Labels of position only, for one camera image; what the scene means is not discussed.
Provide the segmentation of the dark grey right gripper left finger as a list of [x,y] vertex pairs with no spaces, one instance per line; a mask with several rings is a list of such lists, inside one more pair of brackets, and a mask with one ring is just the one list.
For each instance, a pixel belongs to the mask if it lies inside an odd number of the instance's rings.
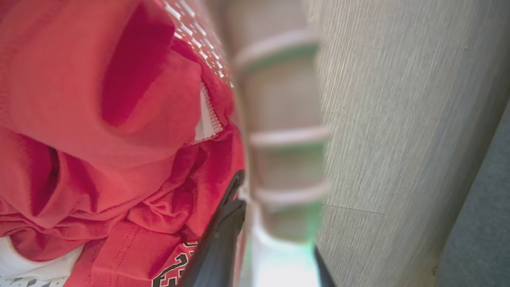
[[177,286],[233,285],[237,237],[241,233],[246,210],[246,203],[235,199],[235,195],[243,184],[244,177],[244,170],[233,175]]

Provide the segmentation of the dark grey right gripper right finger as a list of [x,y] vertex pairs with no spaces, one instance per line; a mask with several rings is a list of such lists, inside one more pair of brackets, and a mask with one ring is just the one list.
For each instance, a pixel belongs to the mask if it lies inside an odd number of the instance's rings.
[[336,284],[324,262],[317,246],[314,248],[314,259],[318,270],[318,286],[319,287],[336,287]]

